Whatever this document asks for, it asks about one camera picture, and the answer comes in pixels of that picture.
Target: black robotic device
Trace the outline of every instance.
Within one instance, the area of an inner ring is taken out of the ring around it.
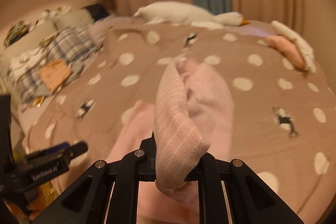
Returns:
[[[10,142],[10,97],[0,97],[0,197],[25,213],[27,196],[37,186],[68,171],[71,159],[87,151],[85,143],[61,144],[14,163]],[[131,224],[137,221],[139,181],[155,181],[154,135],[122,160],[96,161],[32,223]],[[216,160],[206,153],[185,181],[197,181],[201,224],[303,224],[301,219],[246,164]],[[17,221],[0,198],[1,223]]]

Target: beige wall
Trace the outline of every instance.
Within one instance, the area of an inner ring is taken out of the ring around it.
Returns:
[[[20,20],[35,22],[45,9],[55,9],[60,5],[81,8],[92,3],[93,0],[12,0],[9,4],[1,5],[0,0],[0,49],[12,24]]]
[[[303,37],[312,45],[336,93],[336,0],[303,0]]]

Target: cartoon animal print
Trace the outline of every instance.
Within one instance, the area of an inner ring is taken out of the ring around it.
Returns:
[[[81,121],[84,116],[89,112],[89,110],[94,107],[95,102],[95,99],[87,99],[77,111],[77,120]]]
[[[196,39],[197,37],[197,33],[190,33],[188,34],[187,38],[185,39],[185,44],[184,47],[191,47],[191,45],[193,44],[194,39]]]
[[[291,138],[296,138],[299,134],[294,129],[293,119],[287,113],[284,108],[273,107],[272,108],[275,118],[277,120],[278,126],[287,125],[289,129],[289,136]]]

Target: metal screw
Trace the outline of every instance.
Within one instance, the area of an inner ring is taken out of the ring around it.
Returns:
[[[235,159],[235,160],[233,160],[233,165],[235,166],[235,167],[241,167],[241,166],[243,166],[243,162],[241,161],[241,160],[237,160],[237,159]]]
[[[145,152],[143,150],[136,150],[134,152],[134,155],[136,155],[137,157],[141,157],[141,156],[145,155]]]
[[[103,160],[98,160],[98,161],[96,161],[96,163],[94,165],[97,168],[102,168],[102,167],[105,166],[105,162]]]

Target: dark pillow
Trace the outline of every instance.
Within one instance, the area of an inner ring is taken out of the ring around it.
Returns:
[[[110,15],[102,4],[93,4],[93,5],[84,7],[84,9],[89,11],[89,13],[91,14],[95,22],[105,17],[108,17]]]

